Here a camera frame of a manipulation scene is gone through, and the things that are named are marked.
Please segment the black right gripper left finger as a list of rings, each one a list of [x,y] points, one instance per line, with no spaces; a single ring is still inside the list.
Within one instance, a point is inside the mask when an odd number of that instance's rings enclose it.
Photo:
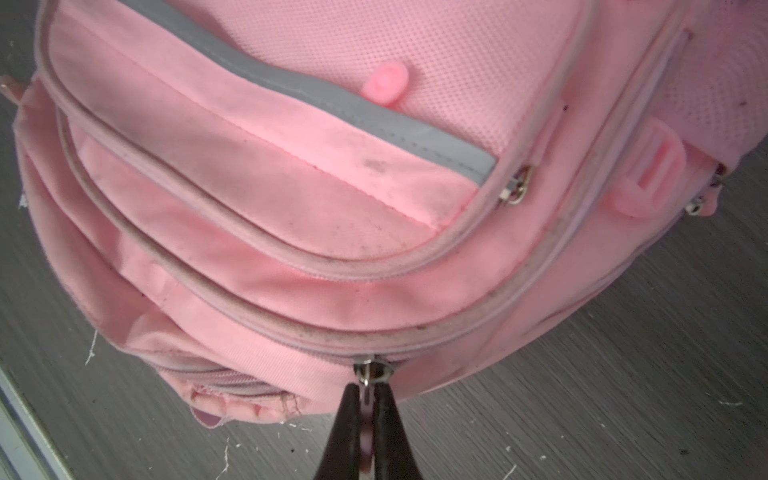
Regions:
[[[343,392],[314,480],[358,480],[362,431],[361,393],[358,384]]]

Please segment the pink student backpack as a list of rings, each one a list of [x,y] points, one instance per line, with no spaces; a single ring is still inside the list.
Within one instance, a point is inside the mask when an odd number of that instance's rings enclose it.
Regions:
[[[35,59],[43,250],[209,425],[498,362],[767,133],[763,1],[44,1]]]

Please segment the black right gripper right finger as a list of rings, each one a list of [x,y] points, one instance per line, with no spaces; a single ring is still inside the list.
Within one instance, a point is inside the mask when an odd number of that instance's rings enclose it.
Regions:
[[[388,383],[373,387],[373,470],[376,480],[422,480]]]

